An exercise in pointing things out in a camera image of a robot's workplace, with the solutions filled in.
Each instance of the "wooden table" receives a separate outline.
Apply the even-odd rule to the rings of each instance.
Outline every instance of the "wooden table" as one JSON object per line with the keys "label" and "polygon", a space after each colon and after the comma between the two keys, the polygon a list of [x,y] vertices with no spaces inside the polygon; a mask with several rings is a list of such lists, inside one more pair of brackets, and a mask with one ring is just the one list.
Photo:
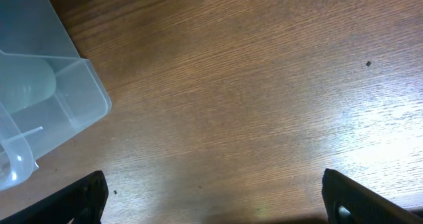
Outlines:
{"label": "wooden table", "polygon": [[423,0],[51,2],[113,107],[1,218],[94,170],[103,223],[325,217],[327,167],[423,206]]}

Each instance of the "clear plastic tray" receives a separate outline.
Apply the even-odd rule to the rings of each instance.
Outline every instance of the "clear plastic tray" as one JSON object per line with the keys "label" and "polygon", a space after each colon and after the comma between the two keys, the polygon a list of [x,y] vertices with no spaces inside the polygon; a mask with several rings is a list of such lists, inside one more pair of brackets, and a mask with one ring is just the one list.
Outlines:
{"label": "clear plastic tray", "polygon": [[25,181],[38,168],[38,158],[108,114],[111,101],[48,0],[0,0],[0,63],[1,58],[44,61],[56,83],[51,96],[18,110],[7,108],[11,101],[0,100],[4,190]]}

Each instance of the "translucent plastic bin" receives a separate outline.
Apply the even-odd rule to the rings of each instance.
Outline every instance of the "translucent plastic bin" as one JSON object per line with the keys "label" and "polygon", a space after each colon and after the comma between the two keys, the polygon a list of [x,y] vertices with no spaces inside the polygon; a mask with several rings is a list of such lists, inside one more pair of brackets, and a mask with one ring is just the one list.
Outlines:
{"label": "translucent plastic bin", "polygon": [[0,190],[25,181],[38,158],[110,109],[48,0],[0,0]]}

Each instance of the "white plastic handle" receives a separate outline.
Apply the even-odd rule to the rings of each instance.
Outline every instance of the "white plastic handle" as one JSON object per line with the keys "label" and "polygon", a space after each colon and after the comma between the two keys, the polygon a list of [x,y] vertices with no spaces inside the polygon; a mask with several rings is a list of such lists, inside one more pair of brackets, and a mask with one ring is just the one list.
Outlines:
{"label": "white plastic handle", "polygon": [[42,130],[42,127],[21,133],[0,103],[0,143],[10,162],[9,175],[0,182],[0,190],[16,186],[29,178],[34,170],[34,157],[25,136]]}

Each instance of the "wooden surface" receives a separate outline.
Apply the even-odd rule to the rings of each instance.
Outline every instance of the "wooden surface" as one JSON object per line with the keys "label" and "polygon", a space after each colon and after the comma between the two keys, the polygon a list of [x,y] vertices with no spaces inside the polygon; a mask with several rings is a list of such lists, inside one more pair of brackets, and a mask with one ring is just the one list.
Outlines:
{"label": "wooden surface", "polygon": [[103,223],[324,217],[327,167],[423,206],[423,0],[51,2],[113,107],[0,217],[94,170]]}

